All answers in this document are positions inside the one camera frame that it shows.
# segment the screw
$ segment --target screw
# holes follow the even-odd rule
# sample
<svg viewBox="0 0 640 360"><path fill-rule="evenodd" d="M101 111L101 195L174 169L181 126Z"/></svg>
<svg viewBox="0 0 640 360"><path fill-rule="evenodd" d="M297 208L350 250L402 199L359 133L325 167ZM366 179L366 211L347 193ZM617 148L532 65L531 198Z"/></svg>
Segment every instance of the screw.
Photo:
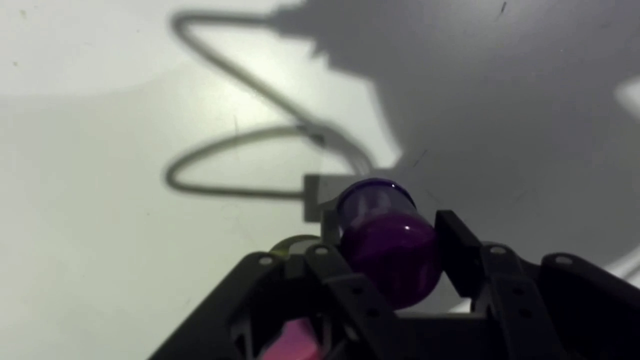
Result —
<svg viewBox="0 0 640 360"><path fill-rule="evenodd" d="M556 256L556 264L571 266L575 260L571 256Z"/></svg>
<svg viewBox="0 0 640 360"><path fill-rule="evenodd" d="M489 251L491 253L506 253L506 247L505 245L492 245Z"/></svg>
<svg viewBox="0 0 640 360"><path fill-rule="evenodd" d="M273 256L262 256L262 257L258 257L258 264L270 266L270 264L275 264L275 257Z"/></svg>
<svg viewBox="0 0 640 360"><path fill-rule="evenodd" d="M323 247L316 247L316 253L319 253L319 256L327 256L327 253L329 253L329 247L325 247L325 245L323 245Z"/></svg>

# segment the purple cylinder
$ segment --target purple cylinder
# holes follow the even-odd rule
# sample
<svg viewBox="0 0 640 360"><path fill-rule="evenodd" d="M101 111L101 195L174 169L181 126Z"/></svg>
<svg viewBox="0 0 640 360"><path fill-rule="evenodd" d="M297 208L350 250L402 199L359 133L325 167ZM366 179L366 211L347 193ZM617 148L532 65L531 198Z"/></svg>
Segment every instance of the purple cylinder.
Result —
<svg viewBox="0 0 640 360"><path fill-rule="evenodd" d="M441 280L436 229L397 181L370 177L338 198L340 250L395 308L427 297Z"/></svg>

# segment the purple cap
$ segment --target purple cap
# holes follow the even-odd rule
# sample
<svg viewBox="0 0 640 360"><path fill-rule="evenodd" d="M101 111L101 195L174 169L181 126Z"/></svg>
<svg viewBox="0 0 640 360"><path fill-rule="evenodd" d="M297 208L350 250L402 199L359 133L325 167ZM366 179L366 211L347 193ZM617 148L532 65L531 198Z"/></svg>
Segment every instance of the purple cap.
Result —
<svg viewBox="0 0 640 360"><path fill-rule="evenodd" d="M338 199L340 250L395 308L427 297L441 280L436 229L397 181L373 177Z"/></svg>

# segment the pink object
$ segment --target pink object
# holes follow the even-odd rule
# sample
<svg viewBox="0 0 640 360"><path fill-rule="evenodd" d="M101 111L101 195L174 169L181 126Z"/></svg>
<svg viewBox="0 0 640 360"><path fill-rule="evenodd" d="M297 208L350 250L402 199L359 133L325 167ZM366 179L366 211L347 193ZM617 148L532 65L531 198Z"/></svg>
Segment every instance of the pink object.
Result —
<svg viewBox="0 0 640 360"><path fill-rule="evenodd" d="M281 337L270 343L260 360L320 360L323 347L306 320L291 320Z"/></svg>

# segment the black plastic part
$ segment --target black plastic part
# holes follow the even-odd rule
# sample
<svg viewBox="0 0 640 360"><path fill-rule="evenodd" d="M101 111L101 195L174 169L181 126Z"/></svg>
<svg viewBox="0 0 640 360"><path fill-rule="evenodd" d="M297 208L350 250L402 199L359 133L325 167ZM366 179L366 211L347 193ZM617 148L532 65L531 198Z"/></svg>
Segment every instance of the black plastic part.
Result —
<svg viewBox="0 0 640 360"><path fill-rule="evenodd" d="M152 360L258 357L293 317L313 322L327 360L640 357L638 287L572 253L529 264L482 244L454 211L436 213L436 231L473 313L398 317L335 241L320 241L286 260L246 256Z"/></svg>
<svg viewBox="0 0 640 360"><path fill-rule="evenodd" d="M241 347L253 347L253 332L249 325L233 325L233 322L242 317L241 313L250 296L266 286L281 266L282 262L273 253L249 253L242 257L159 347L152 360L242 360Z"/></svg>
<svg viewBox="0 0 640 360"><path fill-rule="evenodd" d="M482 241L450 209L436 213L436 234L443 244L443 264L457 292L465 297L480 293L480 250Z"/></svg>
<svg viewBox="0 0 640 360"><path fill-rule="evenodd" d="M640 357L640 289L572 256L542 260L541 287L575 353L602 360Z"/></svg>

